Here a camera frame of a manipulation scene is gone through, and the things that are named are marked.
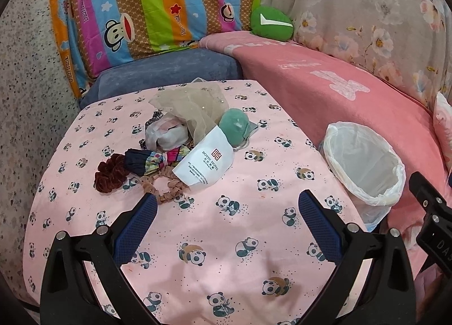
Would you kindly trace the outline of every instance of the speckled wall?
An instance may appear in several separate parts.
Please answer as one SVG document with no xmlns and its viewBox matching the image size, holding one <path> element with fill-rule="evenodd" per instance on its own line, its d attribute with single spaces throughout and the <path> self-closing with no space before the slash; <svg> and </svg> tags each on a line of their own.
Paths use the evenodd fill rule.
<svg viewBox="0 0 452 325">
<path fill-rule="evenodd" d="M 0 270 L 14 294 L 40 178 L 78 114 L 51 30 L 48 0 L 10 0 L 0 17 Z"/>
</svg>

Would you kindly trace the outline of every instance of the blue-gray cushion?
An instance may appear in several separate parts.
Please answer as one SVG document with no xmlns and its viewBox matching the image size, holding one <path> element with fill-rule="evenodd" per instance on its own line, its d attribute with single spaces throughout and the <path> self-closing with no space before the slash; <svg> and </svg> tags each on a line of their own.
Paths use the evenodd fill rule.
<svg viewBox="0 0 452 325">
<path fill-rule="evenodd" d="M 243 73 L 237 60 L 204 48 L 166 53 L 103 71 L 80 107 L 139 90 L 189 83 L 197 77 L 233 80 L 242 79 Z"/>
</svg>

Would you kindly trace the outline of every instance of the brown scrunchie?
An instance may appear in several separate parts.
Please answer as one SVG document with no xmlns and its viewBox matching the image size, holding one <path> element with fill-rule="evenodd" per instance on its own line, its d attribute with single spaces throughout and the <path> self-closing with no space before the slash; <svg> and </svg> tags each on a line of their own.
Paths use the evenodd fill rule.
<svg viewBox="0 0 452 325">
<path fill-rule="evenodd" d="M 153 174 L 152 176 L 143 176 L 141 179 L 141 184 L 145 193 L 151 193 L 157 198 L 158 204 L 163 204 L 164 202 L 173 200 L 180 192 L 188 187 L 184 184 L 178 177 L 173 173 L 172 166 L 163 167 L 159 172 Z M 154 181 L 160 176 L 169 178 L 171 181 L 168 183 L 169 191 L 160 195 L 159 191 L 154 187 Z"/>
<path fill-rule="evenodd" d="M 100 162 L 94 176 L 94 187 L 100 193 L 110 193 L 120 188 L 130 174 L 124 168 L 124 155 L 114 153 L 107 162 Z"/>
</svg>

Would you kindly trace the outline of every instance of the orange stripe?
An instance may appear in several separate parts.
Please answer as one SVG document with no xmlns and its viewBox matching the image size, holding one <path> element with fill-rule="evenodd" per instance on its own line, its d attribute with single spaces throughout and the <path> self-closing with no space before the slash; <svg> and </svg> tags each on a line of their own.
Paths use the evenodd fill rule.
<svg viewBox="0 0 452 325">
<path fill-rule="evenodd" d="M 69 34 L 67 32 L 67 24 L 64 24 L 64 22 L 58 17 L 58 6 L 58 0 L 50 0 L 50 12 L 52 17 L 53 31 L 55 33 L 56 46 L 58 48 L 58 52 L 60 53 L 63 67 L 69 80 L 69 84 L 72 88 L 72 92 L 74 92 L 76 98 L 80 98 L 81 94 L 77 80 L 75 79 L 75 71 L 74 65 L 72 64 L 71 51 L 69 49 L 62 50 L 60 48 L 63 41 L 69 40 Z"/>
<path fill-rule="evenodd" d="M 173 41 L 177 44 L 181 41 L 191 40 L 192 34 L 188 30 L 185 0 L 163 0 L 163 6 L 169 15 L 171 29 L 173 31 Z"/>
</svg>

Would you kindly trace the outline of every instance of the floral curtain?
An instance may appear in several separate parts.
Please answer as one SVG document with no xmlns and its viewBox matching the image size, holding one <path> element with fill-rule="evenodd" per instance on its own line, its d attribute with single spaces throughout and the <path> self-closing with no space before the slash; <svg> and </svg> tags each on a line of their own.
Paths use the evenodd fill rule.
<svg viewBox="0 0 452 325">
<path fill-rule="evenodd" d="M 263 0 L 294 21 L 294 40 L 359 66 L 433 109 L 449 102 L 452 15 L 444 0 Z"/>
</svg>

